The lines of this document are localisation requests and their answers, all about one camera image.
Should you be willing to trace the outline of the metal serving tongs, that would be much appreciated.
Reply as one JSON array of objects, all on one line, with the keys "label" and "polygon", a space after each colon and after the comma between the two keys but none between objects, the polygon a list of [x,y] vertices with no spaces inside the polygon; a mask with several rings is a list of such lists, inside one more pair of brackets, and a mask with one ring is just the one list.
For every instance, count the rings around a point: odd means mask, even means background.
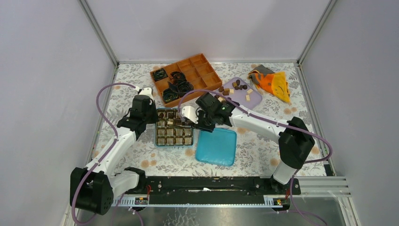
[{"label": "metal serving tongs", "polygon": [[181,120],[181,119],[168,119],[165,122],[167,127],[193,127],[195,123],[190,120]]}]

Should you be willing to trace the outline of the teal chocolate box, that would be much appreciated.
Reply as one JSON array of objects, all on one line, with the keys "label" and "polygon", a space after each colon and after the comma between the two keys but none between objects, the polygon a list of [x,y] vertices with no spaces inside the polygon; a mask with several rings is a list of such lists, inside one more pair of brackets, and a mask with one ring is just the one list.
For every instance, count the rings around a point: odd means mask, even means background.
[{"label": "teal chocolate box", "polygon": [[192,127],[167,127],[168,119],[180,119],[176,108],[158,108],[158,121],[155,124],[154,143],[158,147],[191,146],[194,143]]}]

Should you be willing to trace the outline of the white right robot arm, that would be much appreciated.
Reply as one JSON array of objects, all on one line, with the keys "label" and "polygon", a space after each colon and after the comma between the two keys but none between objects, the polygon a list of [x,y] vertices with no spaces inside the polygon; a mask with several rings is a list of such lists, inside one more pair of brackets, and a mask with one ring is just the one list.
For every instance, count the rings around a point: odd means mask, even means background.
[{"label": "white right robot arm", "polygon": [[196,100],[197,107],[186,106],[181,116],[193,122],[196,129],[213,132],[216,125],[248,129],[267,137],[279,147],[280,163],[273,172],[270,188],[276,194],[288,189],[292,176],[305,164],[315,140],[298,117],[277,120],[256,113],[238,102],[206,92]]}]

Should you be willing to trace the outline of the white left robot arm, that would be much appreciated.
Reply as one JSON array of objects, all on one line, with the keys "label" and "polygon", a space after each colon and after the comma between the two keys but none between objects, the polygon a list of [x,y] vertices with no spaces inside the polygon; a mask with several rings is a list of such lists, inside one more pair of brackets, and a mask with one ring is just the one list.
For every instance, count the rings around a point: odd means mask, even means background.
[{"label": "white left robot arm", "polygon": [[146,190],[145,171],[128,167],[114,171],[119,160],[145,132],[148,124],[157,122],[156,105],[150,93],[135,95],[132,107],[117,123],[117,136],[84,168],[75,168],[70,179],[70,204],[74,208],[104,215],[115,198],[132,190]]}]

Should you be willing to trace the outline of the pile of assorted chocolates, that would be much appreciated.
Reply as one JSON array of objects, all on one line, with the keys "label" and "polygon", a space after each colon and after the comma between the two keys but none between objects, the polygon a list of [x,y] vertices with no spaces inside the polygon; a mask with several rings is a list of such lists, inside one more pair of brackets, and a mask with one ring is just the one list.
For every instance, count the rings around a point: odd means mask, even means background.
[{"label": "pile of assorted chocolates", "polygon": [[242,97],[246,102],[251,101],[250,95],[253,92],[242,79],[231,80],[225,86],[219,87],[217,91],[229,99],[233,99],[231,96],[235,96],[236,98]]}]

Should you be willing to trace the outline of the rolled dark green tie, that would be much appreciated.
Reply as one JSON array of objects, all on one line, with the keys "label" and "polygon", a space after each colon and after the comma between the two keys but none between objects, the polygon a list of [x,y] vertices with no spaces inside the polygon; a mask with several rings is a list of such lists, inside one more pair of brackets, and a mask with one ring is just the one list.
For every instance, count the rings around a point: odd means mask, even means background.
[{"label": "rolled dark green tie", "polygon": [[177,92],[171,90],[171,89],[165,89],[162,92],[162,99],[165,103],[172,102],[174,100],[177,100],[179,98],[179,95]]}]

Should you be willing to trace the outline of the teal box lid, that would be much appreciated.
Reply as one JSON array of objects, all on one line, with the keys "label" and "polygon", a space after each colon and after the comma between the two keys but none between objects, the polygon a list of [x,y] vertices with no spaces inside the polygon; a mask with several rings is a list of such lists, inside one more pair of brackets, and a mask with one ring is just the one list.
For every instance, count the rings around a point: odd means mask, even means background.
[{"label": "teal box lid", "polygon": [[195,159],[202,163],[230,167],[235,162],[237,133],[215,128],[213,132],[199,133]]}]

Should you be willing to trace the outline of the rolled dark patterned tie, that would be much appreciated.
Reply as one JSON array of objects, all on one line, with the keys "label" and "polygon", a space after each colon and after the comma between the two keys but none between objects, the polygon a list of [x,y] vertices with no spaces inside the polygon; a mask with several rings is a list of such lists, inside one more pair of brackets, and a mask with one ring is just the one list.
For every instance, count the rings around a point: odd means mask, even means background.
[{"label": "rolled dark patterned tie", "polygon": [[180,97],[194,90],[193,85],[188,81],[180,81],[177,83],[168,82],[168,87],[173,93],[177,94]]}]

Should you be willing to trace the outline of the lavender plastic tray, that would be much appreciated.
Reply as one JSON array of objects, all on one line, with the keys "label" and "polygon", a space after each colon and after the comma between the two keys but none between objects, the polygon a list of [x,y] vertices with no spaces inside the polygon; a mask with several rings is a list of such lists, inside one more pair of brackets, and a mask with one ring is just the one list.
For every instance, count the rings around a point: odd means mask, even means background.
[{"label": "lavender plastic tray", "polygon": [[234,77],[215,90],[248,109],[254,109],[262,101],[262,95],[239,77]]}]

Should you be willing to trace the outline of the wooden compartment tray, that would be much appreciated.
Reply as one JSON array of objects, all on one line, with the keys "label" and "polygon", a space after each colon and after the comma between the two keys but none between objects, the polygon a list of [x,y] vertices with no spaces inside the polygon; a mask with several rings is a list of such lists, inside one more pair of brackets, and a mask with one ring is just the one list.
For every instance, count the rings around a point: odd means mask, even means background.
[{"label": "wooden compartment tray", "polygon": [[150,75],[165,107],[176,107],[189,91],[216,90],[222,86],[222,80],[202,53],[154,69]]}]

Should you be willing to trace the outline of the rolled dark floral tie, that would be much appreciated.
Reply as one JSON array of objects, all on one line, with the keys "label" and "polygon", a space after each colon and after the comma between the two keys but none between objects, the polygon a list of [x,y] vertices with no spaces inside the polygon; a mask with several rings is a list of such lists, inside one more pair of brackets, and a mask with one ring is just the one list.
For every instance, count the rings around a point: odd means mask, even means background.
[{"label": "rolled dark floral tie", "polygon": [[154,81],[160,81],[164,78],[167,78],[168,74],[164,68],[160,68],[160,69],[152,72],[152,77],[153,77]]}]

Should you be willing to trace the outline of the orange grey cloth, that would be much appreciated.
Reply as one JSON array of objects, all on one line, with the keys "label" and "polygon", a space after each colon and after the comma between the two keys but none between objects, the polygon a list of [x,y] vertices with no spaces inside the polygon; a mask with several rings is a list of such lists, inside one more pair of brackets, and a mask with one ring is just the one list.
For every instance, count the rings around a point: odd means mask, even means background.
[{"label": "orange grey cloth", "polygon": [[285,72],[274,72],[264,65],[258,65],[248,73],[247,78],[257,89],[262,89],[283,102],[290,103],[290,90]]}]

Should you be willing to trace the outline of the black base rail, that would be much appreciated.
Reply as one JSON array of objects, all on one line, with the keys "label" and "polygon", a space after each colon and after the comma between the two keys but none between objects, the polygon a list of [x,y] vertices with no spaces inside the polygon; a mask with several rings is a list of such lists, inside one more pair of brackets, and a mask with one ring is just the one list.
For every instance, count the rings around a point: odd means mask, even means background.
[{"label": "black base rail", "polygon": [[133,207],[276,207],[300,195],[297,179],[282,185],[270,177],[156,177],[127,191],[121,205]]}]

